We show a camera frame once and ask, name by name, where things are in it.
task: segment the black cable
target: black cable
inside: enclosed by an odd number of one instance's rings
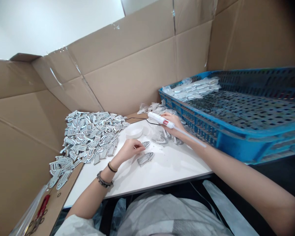
[[[147,118],[138,118],[138,117],[130,117],[130,118],[127,118],[127,119],[125,119],[125,120],[129,120],[129,119],[141,119],[141,120],[146,120],[147,122],[149,122],[148,121],[148,119]]]

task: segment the white table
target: white table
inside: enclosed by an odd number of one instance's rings
[[[143,135],[138,138],[141,142],[151,141],[149,134],[154,125],[146,120],[139,121],[144,126]],[[126,140],[125,131],[119,135],[119,143],[115,154],[121,149]],[[114,186],[110,188],[105,198],[131,194],[159,186],[168,185],[183,180],[194,179],[211,174],[211,169],[186,144],[176,145],[173,141],[159,145],[151,142],[145,152],[154,152],[151,162],[140,167],[134,158],[123,163],[114,177]],[[71,207],[87,186],[96,178],[97,173],[103,170],[112,157],[101,160],[93,165],[85,164],[64,204],[64,208]]]

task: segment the cardboard box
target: cardboard box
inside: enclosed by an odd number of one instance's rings
[[[0,235],[8,235],[62,148],[69,113],[29,63],[0,61]]]
[[[133,113],[157,88],[206,70],[216,3],[156,1],[32,64],[71,111]]]
[[[295,26],[279,1],[149,2],[49,55],[0,61],[0,235],[51,178],[70,111],[144,117],[139,105],[159,101],[160,87],[200,72],[295,66]],[[33,235],[50,234],[81,168],[49,192]]]
[[[286,3],[218,2],[208,70],[288,66],[295,66],[295,17]]]

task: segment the blue plastic tray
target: blue plastic tray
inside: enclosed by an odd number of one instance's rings
[[[213,76],[220,78],[217,93],[184,103],[159,89],[161,99],[199,139],[240,161],[295,154],[295,68],[207,71],[192,80]]]

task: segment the scissors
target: scissors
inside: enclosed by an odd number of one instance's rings
[[[26,234],[26,236],[29,236],[31,234],[33,234],[34,232],[36,232],[38,226],[44,221],[44,218],[43,218],[43,215],[45,215],[45,210],[46,210],[46,206],[47,206],[47,203],[49,201],[49,198],[50,198],[50,195],[47,194],[45,197],[44,197],[44,200],[40,206],[40,209],[34,219],[33,222],[30,223],[29,226],[31,225],[34,225],[33,229],[31,230],[31,232],[29,232],[28,234]]]

